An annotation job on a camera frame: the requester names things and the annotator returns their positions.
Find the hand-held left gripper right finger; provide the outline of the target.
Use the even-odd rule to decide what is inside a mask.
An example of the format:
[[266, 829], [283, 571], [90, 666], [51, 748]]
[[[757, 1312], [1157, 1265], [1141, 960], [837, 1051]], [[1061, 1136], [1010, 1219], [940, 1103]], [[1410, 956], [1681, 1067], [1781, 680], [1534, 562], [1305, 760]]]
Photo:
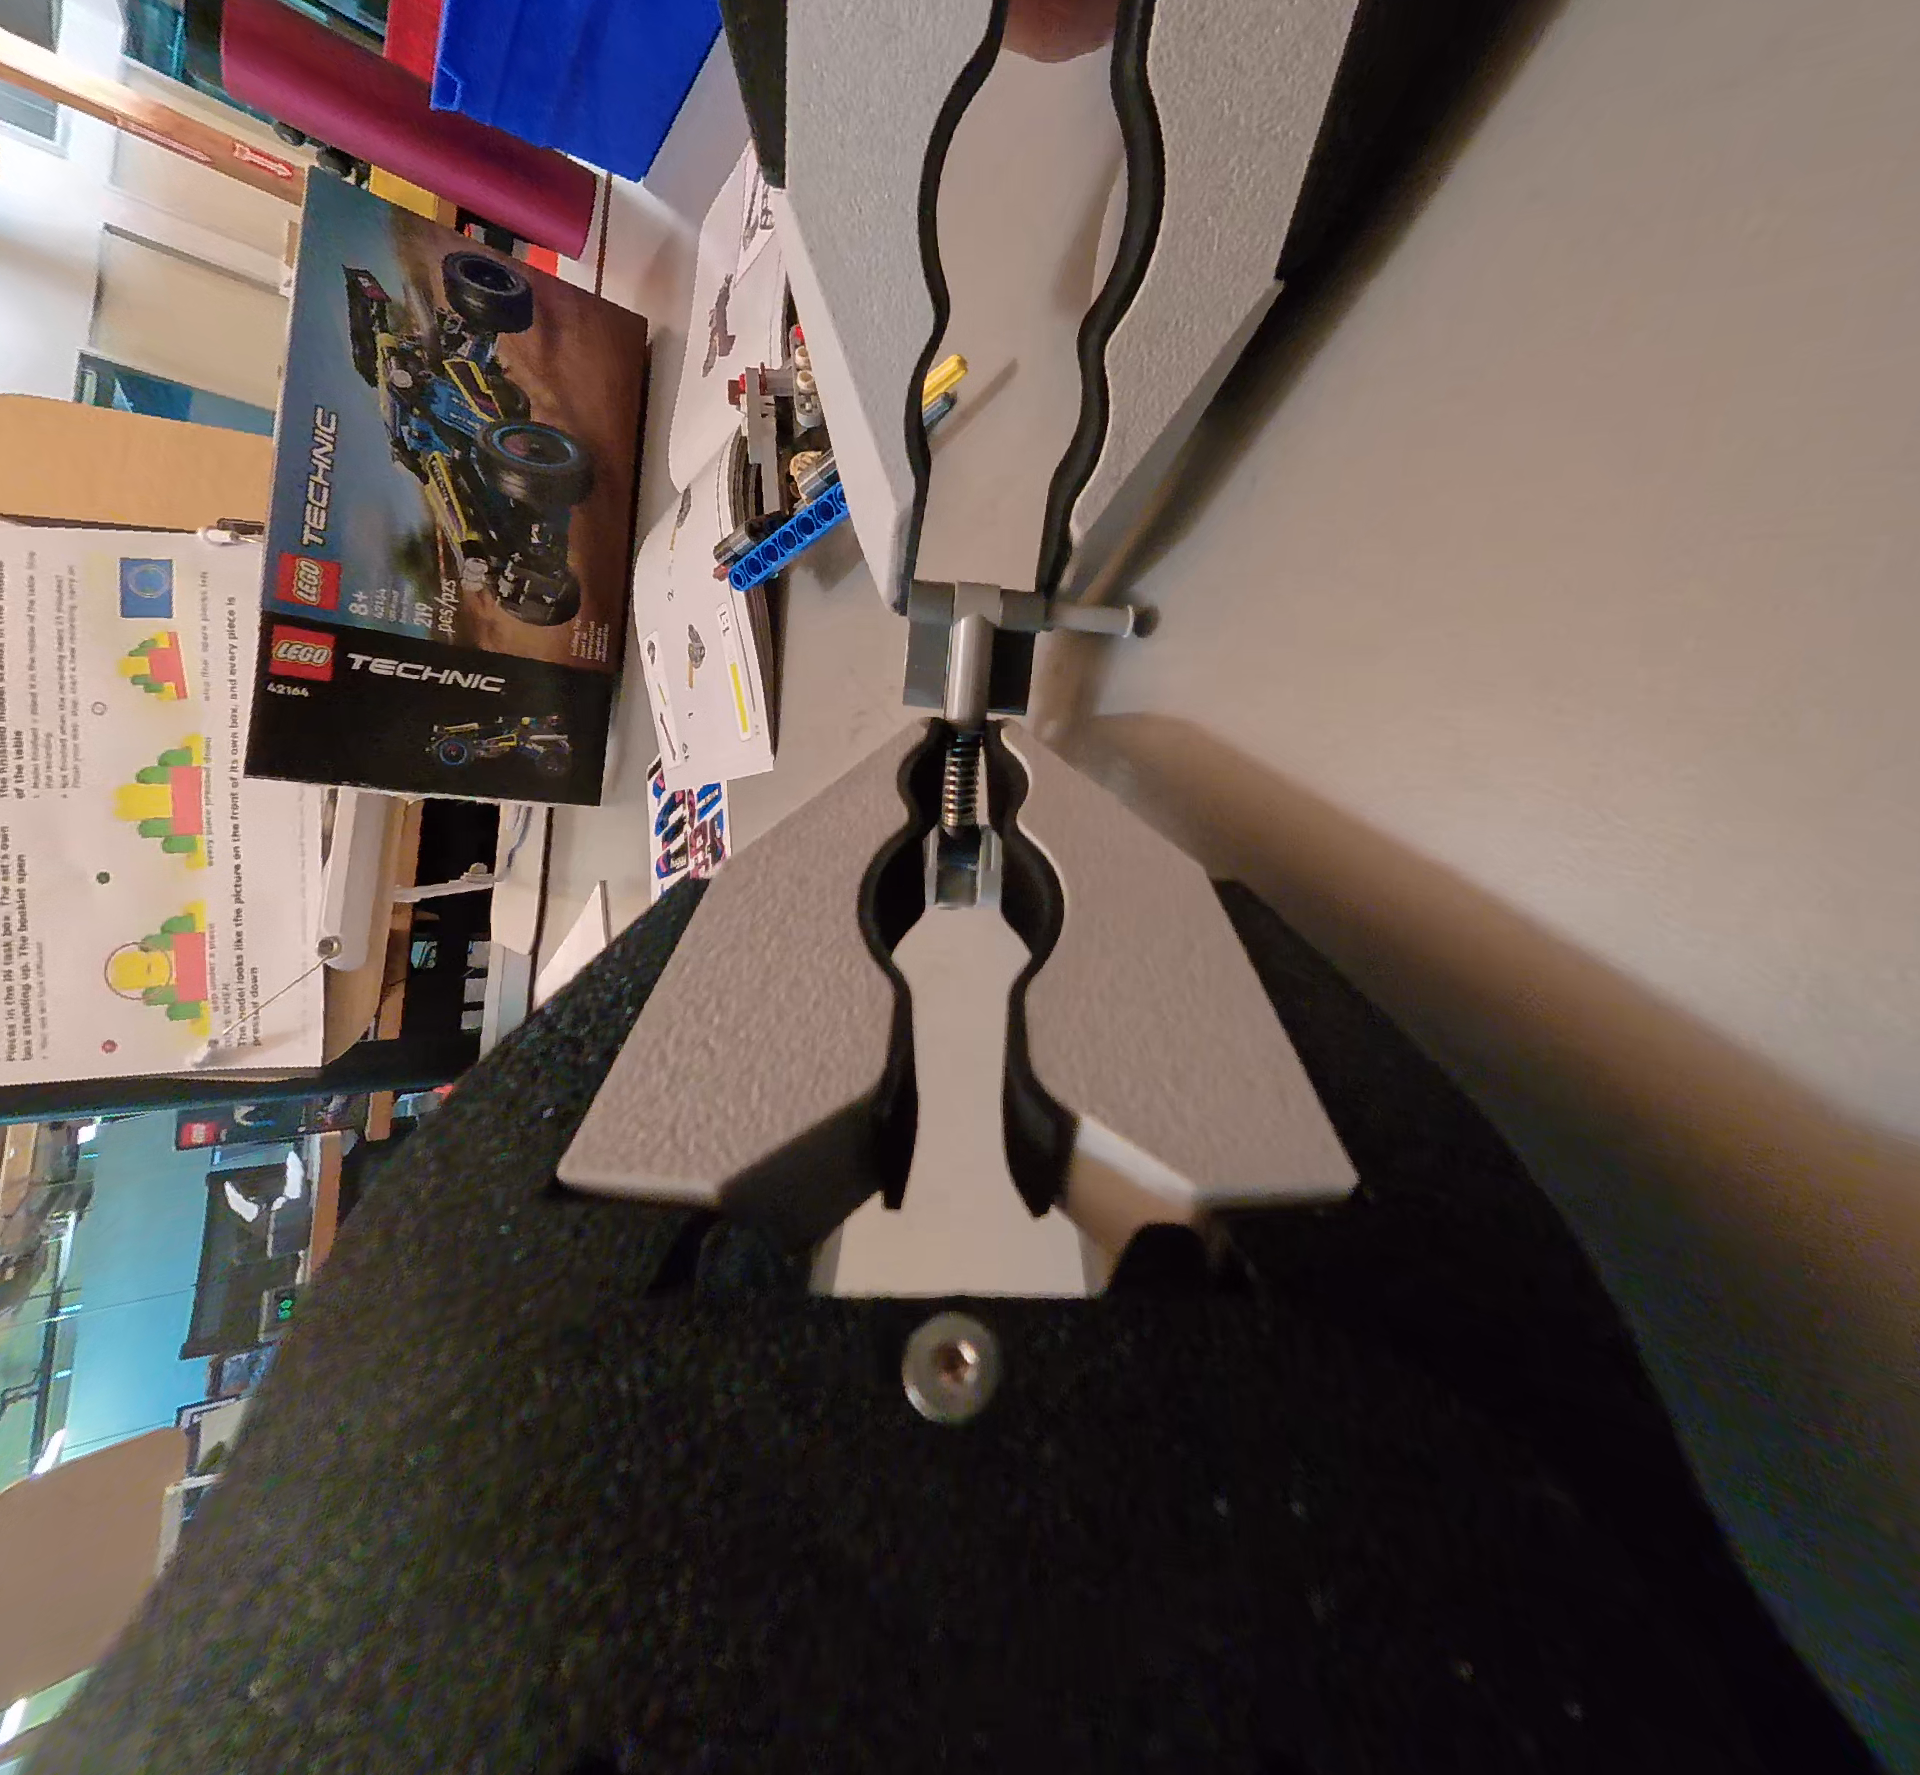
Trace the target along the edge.
[[1020, 1201], [1103, 1293], [1145, 1229], [1218, 1259], [1238, 1216], [1331, 1207], [1358, 1167], [1210, 876], [1029, 727], [992, 733], [998, 907], [1025, 960], [1003, 1120]]

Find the grey lego shock absorber assembly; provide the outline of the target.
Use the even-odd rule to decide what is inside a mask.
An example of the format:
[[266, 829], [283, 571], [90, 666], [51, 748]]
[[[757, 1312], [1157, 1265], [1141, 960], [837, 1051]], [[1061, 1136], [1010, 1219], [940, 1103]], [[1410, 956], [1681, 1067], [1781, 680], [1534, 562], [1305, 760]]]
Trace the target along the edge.
[[910, 580], [902, 697], [946, 723], [928, 890], [943, 910], [973, 907], [998, 868], [989, 731], [1027, 713], [1043, 636], [1143, 638], [1157, 612], [982, 583]]

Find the maroon cylinder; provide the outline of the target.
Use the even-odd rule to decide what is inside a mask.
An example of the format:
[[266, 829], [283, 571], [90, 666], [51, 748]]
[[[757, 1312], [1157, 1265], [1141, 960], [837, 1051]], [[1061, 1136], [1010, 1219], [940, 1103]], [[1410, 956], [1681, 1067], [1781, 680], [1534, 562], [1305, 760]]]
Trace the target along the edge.
[[195, 0], [188, 29], [213, 43], [241, 104], [369, 161], [517, 239], [582, 258], [598, 177], [578, 161], [453, 110], [404, 66], [281, 0]]

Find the cardboard box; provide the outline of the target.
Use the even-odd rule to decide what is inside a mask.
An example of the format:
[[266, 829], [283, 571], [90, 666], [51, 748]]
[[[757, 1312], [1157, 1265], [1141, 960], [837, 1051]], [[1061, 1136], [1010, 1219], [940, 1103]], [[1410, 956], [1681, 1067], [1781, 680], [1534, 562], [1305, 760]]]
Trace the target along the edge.
[[[275, 441], [222, 427], [96, 409], [30, 395], [2, 396], [2, 512], [14, 522], [105, 525], [144, 533], [266, 527]], [[398, 883], [419, 854], [419, 818], [398, 798], [336, 796], [326, 868], [347, 876], [343, 936], [364, 958], [323, 973], [323, 1057], [343, 1067], [385, 1013]]]

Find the printed instruction sheet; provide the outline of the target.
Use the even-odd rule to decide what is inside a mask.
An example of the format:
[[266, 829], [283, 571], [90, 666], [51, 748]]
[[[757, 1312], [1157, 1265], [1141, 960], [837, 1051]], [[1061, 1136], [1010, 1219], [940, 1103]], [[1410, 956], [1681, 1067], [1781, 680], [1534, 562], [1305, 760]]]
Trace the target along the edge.
[[2, 525], [2, 1082], [323, 1064], [323, 798], [244, 771], [262, 551]]

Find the lego set box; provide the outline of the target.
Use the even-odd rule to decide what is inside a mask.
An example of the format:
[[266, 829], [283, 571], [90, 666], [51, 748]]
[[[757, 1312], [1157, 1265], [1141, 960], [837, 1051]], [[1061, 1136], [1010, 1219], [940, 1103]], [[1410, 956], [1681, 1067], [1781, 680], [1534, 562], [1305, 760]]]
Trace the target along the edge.
[[648, 362], [631, 308], [309, 176], [250, 776], [600, 806]]

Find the lego sticker sheet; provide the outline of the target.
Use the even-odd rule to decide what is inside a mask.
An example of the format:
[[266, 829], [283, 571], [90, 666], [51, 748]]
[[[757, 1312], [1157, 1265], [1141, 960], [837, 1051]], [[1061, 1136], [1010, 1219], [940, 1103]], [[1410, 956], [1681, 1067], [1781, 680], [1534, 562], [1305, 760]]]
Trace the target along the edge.
[[651, 897], [678, 885], [710, 880], [731, 853], [728, 796], [725, 781], [667, 787], [665, 767], [654, 759], [647, 773], [651, 822]]

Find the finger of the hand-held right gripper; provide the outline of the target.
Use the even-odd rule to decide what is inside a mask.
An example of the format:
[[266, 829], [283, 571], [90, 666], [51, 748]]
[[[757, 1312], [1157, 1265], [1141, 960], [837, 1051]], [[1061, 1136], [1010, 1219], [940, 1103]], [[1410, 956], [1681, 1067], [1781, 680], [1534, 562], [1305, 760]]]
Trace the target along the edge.
[[1140, 522], [1280, 297], [1363, 0], [1121, 0], [1124, 157], [1112, 263], [1078, 335], [1080, 416], [1049, 485], [1043, 590]]
[[925, 181], [998, 0], [786, 0], [779, 224], [858, 542], [905, 610], [925, 500], [919, 389], [946, 308]]

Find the lego instruction booklet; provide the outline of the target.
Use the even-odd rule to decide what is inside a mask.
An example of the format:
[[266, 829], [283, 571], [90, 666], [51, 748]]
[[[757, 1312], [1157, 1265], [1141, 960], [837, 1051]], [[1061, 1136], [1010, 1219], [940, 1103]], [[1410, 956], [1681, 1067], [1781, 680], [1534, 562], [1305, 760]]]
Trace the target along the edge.
[[718, 548], [764, 512], [761, 474], [732, 393], [787, 362], [787, 269], [773, 190], [745, 150], [708, 206], [685, 358], [672, 384], [674, 500], [641, 544], [634, 629], [669, 787], [768, 773], [776, 762], [768, 612]]

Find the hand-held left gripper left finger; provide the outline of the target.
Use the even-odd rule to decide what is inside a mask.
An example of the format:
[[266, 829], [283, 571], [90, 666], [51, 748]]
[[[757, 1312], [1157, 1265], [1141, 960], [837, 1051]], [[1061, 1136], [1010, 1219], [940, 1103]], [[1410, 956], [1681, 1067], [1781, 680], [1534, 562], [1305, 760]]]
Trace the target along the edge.
[[706, 881], [558, 1185], [714, 1216], [843, 1277], [847, 1223], [897, 1211], [915, 1161], [901, 947], [928, 910], [937, 776], [920, 717]]

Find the lego chassis with blue beam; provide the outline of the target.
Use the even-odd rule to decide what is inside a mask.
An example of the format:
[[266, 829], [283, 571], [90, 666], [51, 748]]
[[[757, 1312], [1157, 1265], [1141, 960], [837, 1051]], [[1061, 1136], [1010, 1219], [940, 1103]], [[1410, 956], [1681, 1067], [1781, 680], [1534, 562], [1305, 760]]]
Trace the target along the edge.
[[718, 458], [714, 579], [732, 590], [776, 580], [849, 518], [840, 471], [804, 325], [789, 318], [773, 363], [745, 368], [728, 384], [739, 417]]

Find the blue plastic bin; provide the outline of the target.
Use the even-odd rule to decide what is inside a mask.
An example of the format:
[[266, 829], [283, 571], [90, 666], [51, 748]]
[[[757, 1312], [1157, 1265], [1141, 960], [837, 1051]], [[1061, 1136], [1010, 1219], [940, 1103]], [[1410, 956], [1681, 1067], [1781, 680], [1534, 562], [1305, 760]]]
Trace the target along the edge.
[[444, 0], [430, 98], [636, 181], [720, 30], [718, 0]]

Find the person's right hand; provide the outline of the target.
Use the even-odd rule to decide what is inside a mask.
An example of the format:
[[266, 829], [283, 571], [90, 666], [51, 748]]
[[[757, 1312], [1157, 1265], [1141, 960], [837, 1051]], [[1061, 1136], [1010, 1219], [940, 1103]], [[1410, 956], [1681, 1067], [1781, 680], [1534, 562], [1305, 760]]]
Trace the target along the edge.
[[1068, 61], [1112, 40], [1121, 0], [1007, 0], [1003, 48], [1020, 59]]

